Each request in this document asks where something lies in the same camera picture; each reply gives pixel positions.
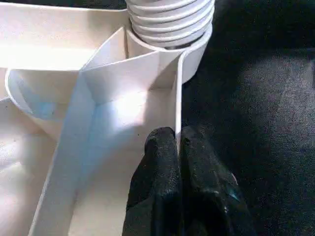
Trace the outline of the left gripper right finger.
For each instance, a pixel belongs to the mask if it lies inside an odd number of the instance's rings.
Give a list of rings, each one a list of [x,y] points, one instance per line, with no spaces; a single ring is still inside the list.
[[[249,210],[238,182],[196,128],[182,129],[180,159],[185,235],[249,235]]]

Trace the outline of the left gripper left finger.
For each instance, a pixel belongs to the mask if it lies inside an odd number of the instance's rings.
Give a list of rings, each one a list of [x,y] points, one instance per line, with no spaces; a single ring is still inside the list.
[[[178,236],[182,231],[182,187],[175,133],[153,130],[131,182],[124,236]]]

